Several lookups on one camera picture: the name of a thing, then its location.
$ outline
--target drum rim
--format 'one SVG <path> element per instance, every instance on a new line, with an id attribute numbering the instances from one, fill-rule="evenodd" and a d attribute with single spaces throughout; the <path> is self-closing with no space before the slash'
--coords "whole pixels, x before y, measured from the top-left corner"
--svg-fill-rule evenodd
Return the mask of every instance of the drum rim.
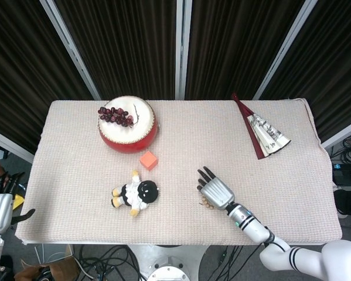
<path id="1" fill-rule="evenodd" d="M 104 138 L 106 138 L 107 140 L 109 140 L 110 142 L 112 143 L 116 143 L 116 144 L 119 144 L 119 145 L 130 145 L 132 143 L 137 143 L 139 141 L 141 141 L 142 139 L 146 138 L 146 136 L 149 135 L 149 133 L 152 131 L 153 129 L 153 126 L 154 126 L 154 122 L 156 120 L 156 115 L 154 114 L 154 110 L 153 108 L 151 107 L 151 105 L 149 103 L 147 103 L 147 101 L 143 100 L 142 98 L 139 98 L 139 97 L 136 97 L 134 95 L 123 95 L 123 96 L 120 96 L 120 97 L 116 97 L 116 98 L 121 98 L 121 97 L 132 97 L 132 98 L 137 98 L 139 100 L 142 100 L 144 103 L 146 103 L 148 106 L 149 106 L 149 109 L 152 111 L 152 114 L 153 114 L 153 121 L 152 121 L 152 125 L 149 127 L 148 131 L 140 138 L 136 139 L 136 140 L 132 140 L 132 141 L 129 141 L 129 142 L 118 142 L 118 141 L 114 141 L 112 140 L 111 138 L 109 138 L 107 135 L 105 135 L 105 133 L 101 130 L 100 128 L 100 122 L 102 120 L 100 120 L 100 118 L 98 118 L 98 130 L 100 131 L 100 133 L 104 136 Z"/>

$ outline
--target textured white cloth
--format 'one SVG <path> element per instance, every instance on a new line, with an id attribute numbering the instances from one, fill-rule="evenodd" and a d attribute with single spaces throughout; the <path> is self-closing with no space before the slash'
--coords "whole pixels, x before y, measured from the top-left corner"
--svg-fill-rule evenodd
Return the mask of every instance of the textured white cloth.
<path id="1" fill-rule="evenodd" d="M 248 245 L 226 212 L 200 205 L 197 169 L 207 166 L 271 231 L 290 244 L 341 238 L 333 200 L 332 166 L 303 99 L 243 101 L 290 138 L 258 160 L 234 101 L 149 101 L 161 124 L 139 158 L 109 148 L 97 129 L 105 101 L 55 101 L 33 161 L 16 236 L 24 242 Z M 111 191 L 131 180 L 153 180 L 159 197 L 137 218 L 111 206 Z"/>

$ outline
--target black doll head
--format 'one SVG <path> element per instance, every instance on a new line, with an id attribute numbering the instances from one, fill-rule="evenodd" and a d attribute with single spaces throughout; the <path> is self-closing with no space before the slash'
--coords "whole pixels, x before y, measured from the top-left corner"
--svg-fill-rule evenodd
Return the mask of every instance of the black doll head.
<path id="1" fill-rule="evenodd" d="M 151 180 L 144 180 L 138 187 L 139 197 L 144 203 L 153 203 L 158 196 L 157 185 Z"/>

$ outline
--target paper fan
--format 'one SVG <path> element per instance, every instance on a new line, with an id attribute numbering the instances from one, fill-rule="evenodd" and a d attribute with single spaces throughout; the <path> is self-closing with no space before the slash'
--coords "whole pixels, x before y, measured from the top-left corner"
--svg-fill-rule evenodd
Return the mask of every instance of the paper fan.
<path id="1" fill-rule="evenodd" d="M 232 97 L 237 103 L 246 123 L 258 159 L 268 157 L 290 143 L 290 139 L 286 138 L 279 130 L 246 107 L 235 93 Z"/>

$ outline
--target white metal frame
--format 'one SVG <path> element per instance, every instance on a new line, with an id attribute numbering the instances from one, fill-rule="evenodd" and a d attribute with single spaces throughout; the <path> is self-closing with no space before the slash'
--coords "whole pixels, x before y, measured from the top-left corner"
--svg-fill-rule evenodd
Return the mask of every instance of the white metal frame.
<path id="1" fill-rule="evenodd" d="M 350 135 L 351 135 L 351 124 L 347 126 L 345 129 L 333 135 L 330 139 L 321 143 L 321 145 L 325 149 L 330 148 Z"/>
<path id="2" fill-rule="evenodd" d="M 192 0 L 176 1 L 175 99 L 184 100 L 186 91 Z"/>
<path id="3" fill-rule="evenodd" d="M 40 0 L 40 3 L 56 29 L 59 38 L 62 40 L 62 43 L 69 53 L 74 65 L 76 66 L 76 69 L 80 73 L 92 97 L 97 101 L 101 100 L 101 96 L 98 93 L 91 76 L 89 75 L 87 67 L 84 64 L 79 51 L 77 50 L 74 40 L 72 39 L 71 34 L 57 8 L 57 5 L 54 3 L 54 0 Z"/>
<path id="4" fill-rule="evenodd" d="M 17 145 L 15 142 L 9 140 L 5 136 L 0 134 L 0 146 L 4 149 L 12 152 L 13 154 L 19 156 L 20 158 L 26 160 L 29 163 L 33 163 L 33 158 L 35 157 L 33 154 Z"/>
<path id="5" fill-rule="evenodd" d="M 303 27 L 306 19 L 308 18 L 309 14 L 312 12 L 314 6 L 316 5 L 318 0 L 305 0 L 302 8 L 300 9 L 297 17 L 295 18 L 290 30 L 288 31 L 283 44 L 278 51 L 273 63 L 271 64 L 267 74 L 265 75 L 261 85 L 257 89 L 255 96 L 253 96 L 253 100 L 259 100 L 261 95 L 263 94 L 264 90 L 266 89 L 267 85 L 269 84 L 270 80 L 272 79 L 274 73 L 280 66 L 283 58 L 287 54 L 288 49 L 294 42 L 296 36 L 298 35 L 299 31 Z"/>

